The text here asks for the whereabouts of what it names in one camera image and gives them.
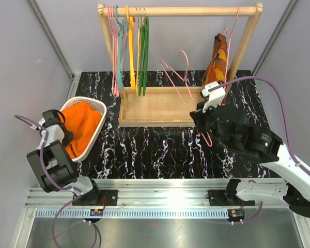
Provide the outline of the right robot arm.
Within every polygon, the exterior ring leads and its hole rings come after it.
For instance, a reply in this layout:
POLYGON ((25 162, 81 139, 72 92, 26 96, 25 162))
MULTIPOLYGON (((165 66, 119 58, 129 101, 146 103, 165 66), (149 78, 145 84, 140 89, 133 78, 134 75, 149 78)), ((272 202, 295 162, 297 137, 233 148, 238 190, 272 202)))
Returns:
POLYGON ((211 107, 190 112, 196 130, 207 133, 248 162, 266 167, 284 183, 250 183, 231 179, 224 191, 231 205, 242 202, 283 202, 291 211, 310 218, 310 168, 297 164, 288 146, 273 131, 250 124, 243 111, 228 112, 225 107, 211 107))

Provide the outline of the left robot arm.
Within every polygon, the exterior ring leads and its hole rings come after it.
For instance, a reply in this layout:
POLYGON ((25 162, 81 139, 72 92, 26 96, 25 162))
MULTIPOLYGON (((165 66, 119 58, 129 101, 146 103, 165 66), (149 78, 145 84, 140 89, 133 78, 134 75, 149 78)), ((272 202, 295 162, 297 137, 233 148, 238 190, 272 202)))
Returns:
POLYGON ((42 113, 44 123, 38 126, 41 142, 26 155, 40 187, 47 193, 71 190, 77 206, 96 205, 102 193, 95 181, 78 175, 77 164, 66 151, 73 133, 65 127, 65 117, 58 110, 42 113))

